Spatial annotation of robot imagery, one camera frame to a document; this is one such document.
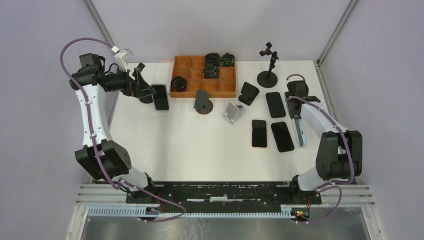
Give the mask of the black clamp stand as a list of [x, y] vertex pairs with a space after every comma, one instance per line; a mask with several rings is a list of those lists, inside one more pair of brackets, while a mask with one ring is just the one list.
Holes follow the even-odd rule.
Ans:
[[270, 42], [267, 42], [265, 45], [266, 49], [261, 50], [259, 54], [262, 57], [270, 56], [269, 67], [268, 70], [260, 72], [256, 80], [261, 87], [269, 89], [273, 88], [278, 83], [278, 77], [274, 72], [272, 72], [272, 70], [275, 68], [275, 63], [279, 59], [279, 57], [277, 51], [271, 50], [273, 45]]
[[[137, 67], [135, 67], [135, 68], [140, 69], [140, 70], [141, 70], [141, 74], [142, 74], [142, 71], [143, 71], [143, 69], [144, 69], [145, 67], [146, 67], [146, 66], [145, 66], [143, 63], [139, 63], [139, 64], [137, 65]], [[153, 103], [153, 96], [148, 96], [148, 97], [145, 97], [145, 98], [138, 98], [138, 100], [139, 100], [141, 103], [144, 103], [144, 104], [151, 104], [151, 103]]]

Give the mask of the phone with clear case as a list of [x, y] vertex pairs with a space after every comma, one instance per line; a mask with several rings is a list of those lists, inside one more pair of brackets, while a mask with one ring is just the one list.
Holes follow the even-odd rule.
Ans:
[[152, 95], [155, 109], [162, 112], [169, 111], [170, 104], [166, 85], [152, 84], [151, 87], [156, 91], [156, 93]]

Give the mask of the black phone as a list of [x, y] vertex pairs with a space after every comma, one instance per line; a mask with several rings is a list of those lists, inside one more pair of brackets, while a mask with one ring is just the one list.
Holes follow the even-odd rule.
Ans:
[[286, 116], [286, 111], [279, 92], [268, 92], [265, 94], [268, 109], [271, 118], [283, 118]]
[[280, 153], [291, 152], [295, 149], [288, 126], [284, 121], [272, 123], [271, 130]]

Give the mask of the blue case phone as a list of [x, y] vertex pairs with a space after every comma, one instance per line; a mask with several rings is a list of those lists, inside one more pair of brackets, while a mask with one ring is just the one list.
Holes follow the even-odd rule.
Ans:
[[306, 138], [306, 134], [305, 134], [305, 128], [304, 128], [303, 120], [302, 119], [295, 119], [294, 124], [295, 124], [296, 132], [297, 132], [299, 146], [301, 148], [304, 148], [307, 145], [307, 138]]

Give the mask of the pink case phone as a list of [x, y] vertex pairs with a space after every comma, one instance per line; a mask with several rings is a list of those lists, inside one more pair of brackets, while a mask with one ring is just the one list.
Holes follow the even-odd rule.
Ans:
[[251, 121], [251, 146], [258, 149], [268, 147], [267, 122], [261, 119]]

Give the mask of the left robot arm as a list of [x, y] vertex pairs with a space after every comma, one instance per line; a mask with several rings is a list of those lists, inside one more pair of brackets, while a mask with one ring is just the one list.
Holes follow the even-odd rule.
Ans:
[[87, 53], [79, 57], [81, 68], [73, 73], [69, 84], [78, 98], [83, 121], [82, 148], [75, 151], [76, 161], [94, 180], [104, 180], [115, 189], [138, 191], [145, 204], [157, 198], [152, 178], [132, 166], [128, 151], [116, 143], [110, 133], [106, 114], [106, 93], [121, 92], [142, 99], [156, 91], [144, 80], [143, 63], [130, 71], [122, 61], [116, 72], [105, 70], [105, 58]]

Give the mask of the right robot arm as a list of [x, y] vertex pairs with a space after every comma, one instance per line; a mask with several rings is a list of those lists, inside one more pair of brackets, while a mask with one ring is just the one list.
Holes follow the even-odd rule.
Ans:
[[342, 126], [324, 108], [321, 100], [309, 94], [305, 80], [287, 83], [285, 100], [290, 118], [297, 128], [299, 143], [305, 145], [303, 122], [320, 138], [315, 166], [293, 178], [289, 199], [302, 204], [310, 191], [321, 192], [334, 185], [350, 185], [362, 173], [363, 137], [357, 130]]

